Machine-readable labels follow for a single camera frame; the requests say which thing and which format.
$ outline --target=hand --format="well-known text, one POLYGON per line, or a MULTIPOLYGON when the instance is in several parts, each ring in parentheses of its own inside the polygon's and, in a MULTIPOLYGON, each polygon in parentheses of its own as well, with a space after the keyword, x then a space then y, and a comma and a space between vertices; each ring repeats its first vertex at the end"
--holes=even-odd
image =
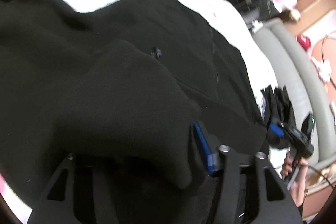
MULTIPOLYGON (((292 166, 293 162, 290 160, 290 153, 288 152, 286 154, 286 158, 284 161, 284 164, 282 165, 282 175, 288 176, 288 174, 292 173, 292 166)), ((296 163, 301 165, 300 171, 293 182, 293 185, 291 189, 289 190, 295 205, 297 207, 300 207, 303 203, 303 198, 305 196, 305 183, 306 183, 306 175, 308 171, 308 161, 302 158, 299 163, 296 163)))

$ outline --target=bolt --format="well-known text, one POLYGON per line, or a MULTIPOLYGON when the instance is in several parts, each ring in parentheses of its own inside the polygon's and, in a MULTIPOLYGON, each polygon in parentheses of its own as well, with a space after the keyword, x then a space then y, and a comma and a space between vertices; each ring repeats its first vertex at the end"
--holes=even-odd
POLYGON ((229 152, 230 147, 228 147, 227 145, 221 145, 220 147, 218 147, 218 150, 221 152, 229 152))
POLYGON ((265 155, 265 153, 263 153, 263 152, 258 152, 258 153, 256 153, 256 155, 255 155, 257 158, 259 158, 259 159, 264 159, 264 158, 266 158, 266 155, 265 155))

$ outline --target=blue object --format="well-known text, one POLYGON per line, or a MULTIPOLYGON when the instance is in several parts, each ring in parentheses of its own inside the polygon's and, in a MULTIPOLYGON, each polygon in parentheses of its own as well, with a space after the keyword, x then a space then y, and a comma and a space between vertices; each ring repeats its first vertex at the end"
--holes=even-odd
POLYGON ((269 128, 279 137, 283 138, 285 136, 284 131, 278 127, 276 124, 271 123, 269 128))
POLYGON ((198 122, 194 123, 194 129, 198 137, 198 141, 196 140, 196 143, 198 144, 199 153, 202 157, 203 163, 206 165, 206 169, 208 173, 212 175, 216 171, 213 166, 213 158, 212 158, 210 147, 203 135, 202 129, 200 125, 198 124, 198 122))

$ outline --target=blue plastic part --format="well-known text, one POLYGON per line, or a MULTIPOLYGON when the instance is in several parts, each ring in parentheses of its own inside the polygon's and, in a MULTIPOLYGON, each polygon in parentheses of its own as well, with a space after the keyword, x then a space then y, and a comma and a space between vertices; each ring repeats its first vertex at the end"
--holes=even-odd
POLYGON ((194 128, 195 128, 195 131, 197 133, 197 136, 201 142, 201 145, 202 145, 202 148, 203 148, 203 151, 200 151, 200 154, 203 154, 203 156, 207 159, 207 171, 210 175, 212 175, 213 173, 215 173, 215 168, 213 166, 213 160, 212 160, 212 153, 211 153, 211 150, 209 148, 209 145, 203 135, 203 132, 201 130, 201 127, 199 126, 198 122, 195 122, 194 123, 194 128))
POLYGON ((269 128, 279 137, 283 138, 285 136, 284 131, 278 127, 276 124, 271 123, 269 128))

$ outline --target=silver screw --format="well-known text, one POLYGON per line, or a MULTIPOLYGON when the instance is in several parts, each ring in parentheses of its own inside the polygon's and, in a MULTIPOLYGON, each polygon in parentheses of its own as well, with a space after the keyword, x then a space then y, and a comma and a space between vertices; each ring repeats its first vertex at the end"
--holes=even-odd
POLYGON ((218 149, 221 152, 229 152, 230 151, 230 147, 228 147, 227 145, 221 145, 218 149))
POLYGON ((255 155, 257 158, 259 158, 259 159, 264 159, 264 158, 266 158, 266 155, 265 155, 265 153, 263 153, 263 152, 258 152, 258 153, 256 153, 256 155, 255 155))

